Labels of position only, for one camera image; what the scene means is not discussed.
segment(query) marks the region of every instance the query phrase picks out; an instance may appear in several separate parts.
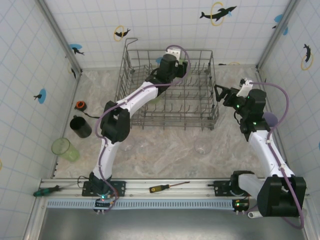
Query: black cup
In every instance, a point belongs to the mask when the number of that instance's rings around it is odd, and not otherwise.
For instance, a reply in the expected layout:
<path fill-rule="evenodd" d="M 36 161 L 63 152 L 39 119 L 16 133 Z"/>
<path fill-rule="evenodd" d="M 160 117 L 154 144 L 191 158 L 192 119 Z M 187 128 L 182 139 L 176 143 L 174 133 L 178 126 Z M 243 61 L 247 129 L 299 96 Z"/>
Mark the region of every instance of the black cup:
<path fill-rule="evenodd" d="M 70 128 L 82 139 L 90 136 L 92 129 L 82 116 L 73 116 Z"/>

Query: metal corner post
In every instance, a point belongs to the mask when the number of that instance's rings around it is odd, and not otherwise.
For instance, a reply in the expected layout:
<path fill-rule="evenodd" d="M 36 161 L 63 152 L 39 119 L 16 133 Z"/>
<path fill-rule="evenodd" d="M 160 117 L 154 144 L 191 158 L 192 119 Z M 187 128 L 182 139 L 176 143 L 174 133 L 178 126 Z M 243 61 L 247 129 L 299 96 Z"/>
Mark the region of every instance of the metal corner post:
<path fill-rule="evenodd" d="M 66 54 L 66 57 L 70 61 L 72 69 L 75 72 L 77 72 L 77 74 L 79 75 L 81 73 L 81 67 L 80 67 L 75 55 L 71 51 L 64 34 L 60 30 L 60 28 L 59 28 L 54 16 L 52 15 L 48 5 L 46 4 L 45 0 L 35 0 L 35 3 L 40 8 L 44 18 L 46 19 L 46 21 L 48 22 L 49 26 L 51 27 L 51 29 L 53 31 L 53 34 L 57 38 L 57 40 L 60 43 L 61 47 L 63 48 L 63 50 L 64 50 L 64 52 Z"/>
<path fill-rule="evenodd" d="M 263 54 L 259 60 L 259 63 L 256 66 L 258 70 L 260 70 L 264 66 L 264 64 L 266 63 L 268 57 L 270 56 L 271 52 L 275 48 L 277 41 L 279 40 L 279 38 L 283 34 L 284 30 L 286 29 L 286 27 L 289 23 L 289 20 L 290 20 L 291 16 L 293 15 L 293 13 L 295 12 L 300 1 L 301 0 L 290 0 L 289 1 L 289 4 L 283 13 L 281 21 L 277 25 L 277 27 L 274 31 L 274 34 L 272 35 L 270 41 L 268 42 L 266 48 L 264 49 Z"/>

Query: beige marble surface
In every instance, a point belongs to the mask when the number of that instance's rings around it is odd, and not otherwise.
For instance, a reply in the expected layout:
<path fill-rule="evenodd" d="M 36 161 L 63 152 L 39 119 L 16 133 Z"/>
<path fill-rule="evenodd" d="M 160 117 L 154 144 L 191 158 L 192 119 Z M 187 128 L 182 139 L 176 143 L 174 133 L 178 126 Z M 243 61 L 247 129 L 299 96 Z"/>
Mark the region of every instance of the beige marble surface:
<path fill-rule="evenodd" d="M 85 101 L 87 113 L 99 116 L 103 113 L 102 99 L 114 100 L 119 70 L 84 72 L 75 96 L 76 101 Z M 253 67 L 220 66 L 215 70 L 217 83 L 227 87 L 239 87 L 241 78 L 256 80 Z M 131 129 L 130 136 L 135 146 L 130 151 L 118 150 L 112 168 L 113 178 L 225 178 L 235 170 L 251 170 L 263 177 L 261 164 L 253 149 L 241 134 L 233 118 L 234 110 L 219 104 L 220 117 L 215 129 L 139 126 Z M 95 119 L 72 110 L 73 115 L 84 117 L 92 129 Z M 79 138 L 68 126 L 65 137 L 79 150 L 77 162 L 58 160 L 56 178 L 88 176 L 97 163 L 100 140 L 92 132 L 85 139 Z M 212 150 L 201 155 L 194 150 L 198 138 L 208 138 Z"/>

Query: screwdriver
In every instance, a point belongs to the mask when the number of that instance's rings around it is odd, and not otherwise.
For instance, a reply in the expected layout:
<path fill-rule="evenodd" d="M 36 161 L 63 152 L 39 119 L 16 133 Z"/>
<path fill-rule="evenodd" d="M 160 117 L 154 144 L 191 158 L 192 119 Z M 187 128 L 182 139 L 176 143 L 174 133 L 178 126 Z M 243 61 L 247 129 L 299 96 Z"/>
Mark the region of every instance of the screwdriver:
<path fill-rule="evenodd" d="M 47 195 L 47 194 L 50 194 L 50 193 L 53 193 L 53 192 L 58 192 L 61 189 L 69 187 L 69 186 L 72 186 L 72 185 L 76 185 L 76 183 L 72 183 L 70 185 L 66 185 L 66 186 L 62 186 L 62 187 L 60 187 L 59 185 L 56 185 L 55 187 L 43 188 L 43 189 L 40 189 L 40 190 L 34 192 L 33 196 L 41 197 L 41 196 L 44 196 L 44 195 Z"/>
<path fill-rule="evenodd" d="M 178 186 L 178 185 L 181 185 L 181 184 L 188 184 L 188 183 L 190 183 L 190 182 L 189 181 L 185 181 L 185 182 L 181 182 L 181 183 L 177 183 L 177 184 L 173 184 L 173 185 L 167 184 L 167 185 L 152 186 L 152 187 L 149 188 L 149 191 L 150 191 L 151 194 L 153 194 L 153 193 L 156 193 L 156 192 L 161 192 L 161 191 L 163 191 L 165 189 L 169 189 L 169 188 L 174 187 L 174 186 Z"/>

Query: dish rack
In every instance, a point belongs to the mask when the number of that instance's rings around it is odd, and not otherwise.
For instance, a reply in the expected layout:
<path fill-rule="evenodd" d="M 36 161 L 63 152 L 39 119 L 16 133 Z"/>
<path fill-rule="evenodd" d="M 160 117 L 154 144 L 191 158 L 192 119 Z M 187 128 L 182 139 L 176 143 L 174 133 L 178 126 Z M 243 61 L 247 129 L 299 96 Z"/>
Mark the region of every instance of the dish rack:
<path fill-rule="evenodd" d="M 137 38 L 125 40 L 115 101 L 135 91 L 150 73 L 159 67 L 164 49 L 128 49 Z M 187 49 L 191 69 L 188 78 L 170 86 L 159 97 L 141 107 L 131 117 L 133 125 L 165 127 L 200 127 L 214 129 L 219 117 L 219 106 L 214 98 L 216 84 L 213 52 Z M 180 59 L 186 60 L 181 51 Z"/>

